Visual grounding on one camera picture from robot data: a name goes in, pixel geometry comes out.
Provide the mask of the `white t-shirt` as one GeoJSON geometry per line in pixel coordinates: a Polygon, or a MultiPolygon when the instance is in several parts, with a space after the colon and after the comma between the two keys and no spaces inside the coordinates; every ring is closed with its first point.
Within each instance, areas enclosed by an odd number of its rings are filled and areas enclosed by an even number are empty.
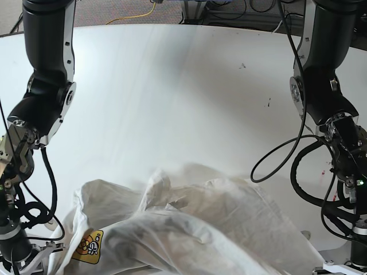
{"type": "Polygon", "coordinates": [[[205,166],[69,177],[48,274],[311,274],[322,256],[258,184],[205,166]]]}

